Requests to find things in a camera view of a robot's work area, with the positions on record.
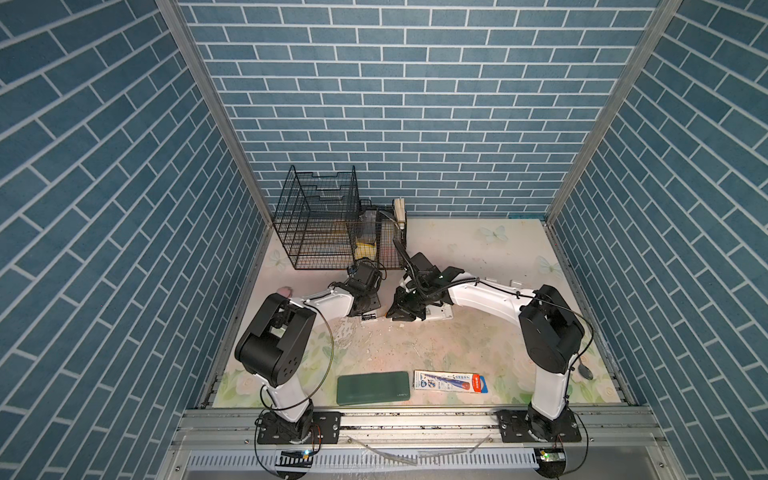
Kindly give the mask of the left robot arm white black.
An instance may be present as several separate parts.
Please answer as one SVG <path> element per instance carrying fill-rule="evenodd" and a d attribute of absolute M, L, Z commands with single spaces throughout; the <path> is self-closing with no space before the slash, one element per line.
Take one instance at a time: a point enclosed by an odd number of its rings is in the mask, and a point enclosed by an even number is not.
<path fill-rule="evenodd" d="M 315 321 L 329 326 L 333 319 L 376 311 L 386 277 L 384 267 L 367 257 L 355 261 L 347 273 L 345 281 L 308 297 L 270 294 L 238 340 L 234 358 L 260 382 L 259 394 L 269 397 L 257 440 L 298 444 L 318 433 L 312 395 L 297 377 Z"/>

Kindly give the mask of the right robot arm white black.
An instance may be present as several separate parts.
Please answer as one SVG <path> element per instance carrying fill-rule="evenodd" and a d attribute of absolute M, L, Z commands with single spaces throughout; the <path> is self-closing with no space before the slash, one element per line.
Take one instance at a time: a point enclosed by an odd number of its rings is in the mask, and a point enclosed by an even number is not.
<path fill-rule="evenodd" d="M 473 308 L 520 328 L 525 351 L 536 366 L 534 393 L 525 420 L 528 434 L 540 442 L 578 442 L 586 433 L 569 407 L 567 393 L 573 363 L 582 355 L 584 323 L 553 286 L 514 290 L 468 272 L 441 271 L 423 254 L 398 250 L 405 274 L 387 317 L 425 320 L 430 306 Z"/>

